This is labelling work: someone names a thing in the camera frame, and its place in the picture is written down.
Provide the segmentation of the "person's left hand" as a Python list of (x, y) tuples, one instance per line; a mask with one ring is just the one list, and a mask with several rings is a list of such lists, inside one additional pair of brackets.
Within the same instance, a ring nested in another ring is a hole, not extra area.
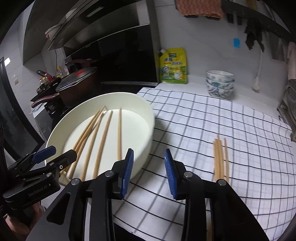
[(7, 225), (9, 226), (9, 228), (11, 229), (11, 231), (14, 233), (14, 235), (18, 240), (26, 240), (26, 238), (30, 234), (30, 231), (33, 229), (35, 224), (38, 222), (38, 220), (42, 217), (44, 212), (47, 210), (46, 207), (41, 205), (41, 201), (38, 203), (35, 203), (32, 206), (32, 209), (34, 211), (34, 215), (31, 221), (26, 221), (27, 225), (16, 220), (15, 218), (10, 217), (9, 215), (5, 219)]

